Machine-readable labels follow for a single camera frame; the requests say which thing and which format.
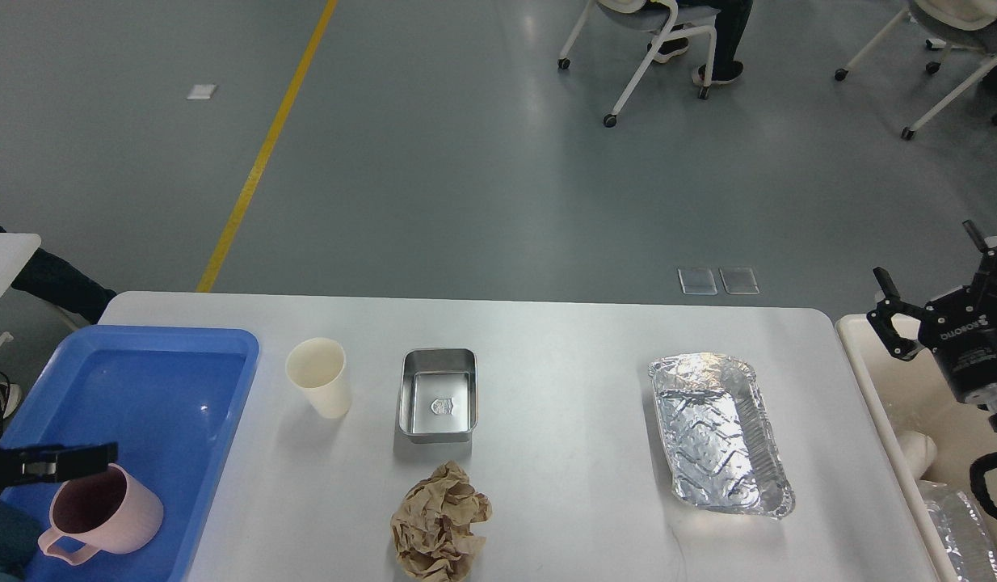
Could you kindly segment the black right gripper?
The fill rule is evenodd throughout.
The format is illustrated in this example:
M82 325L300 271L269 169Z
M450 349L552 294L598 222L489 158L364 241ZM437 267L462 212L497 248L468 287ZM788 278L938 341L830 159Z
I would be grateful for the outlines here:
M896 360L912 361L928 348L957 401L997 405L997 237L983 236L972 220L961 224L982 255L970 294L940 296L923 308L903 301L889 272L874 268L883 296L865 319ZM898 314L923 322L923 346L900 335L894 326Z

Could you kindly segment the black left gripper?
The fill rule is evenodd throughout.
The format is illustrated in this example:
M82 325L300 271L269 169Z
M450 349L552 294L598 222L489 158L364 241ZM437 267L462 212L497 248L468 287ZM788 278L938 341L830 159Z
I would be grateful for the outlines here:
M0 447L0 495L5 487L63 483L107 471L118 460L118 443Z

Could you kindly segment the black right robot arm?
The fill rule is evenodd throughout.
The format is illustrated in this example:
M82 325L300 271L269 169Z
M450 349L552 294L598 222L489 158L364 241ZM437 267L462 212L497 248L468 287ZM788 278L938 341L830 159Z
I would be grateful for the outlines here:
M997 237L983 236L974 221L962 225L980 254L970 284L917 306L901 299L885 268L874 268L882 298L865 319L896 360L912 361L930 350L953 397L989 412L997 433ZM980 508L997 520L986 481L993 471L997 452L983 454L970 464L969 485Z

